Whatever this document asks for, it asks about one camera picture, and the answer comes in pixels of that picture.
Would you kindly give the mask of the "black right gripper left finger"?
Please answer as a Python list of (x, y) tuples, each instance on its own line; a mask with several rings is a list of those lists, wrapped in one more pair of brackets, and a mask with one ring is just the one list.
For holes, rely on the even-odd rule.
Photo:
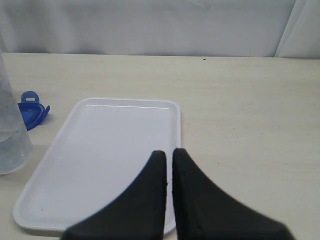
[(167, 202), (167, 158), (153, 151), (127, 189), (106, 207), (69, 227), (63, 240), (161, 240)]

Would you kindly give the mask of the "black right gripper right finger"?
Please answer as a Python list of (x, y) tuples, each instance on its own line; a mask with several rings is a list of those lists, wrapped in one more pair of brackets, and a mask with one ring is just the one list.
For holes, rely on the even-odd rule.
[(293, 240), (290, 230), (237, 201), (184, 148), (172, 156), (172, 198), (179, 240)]

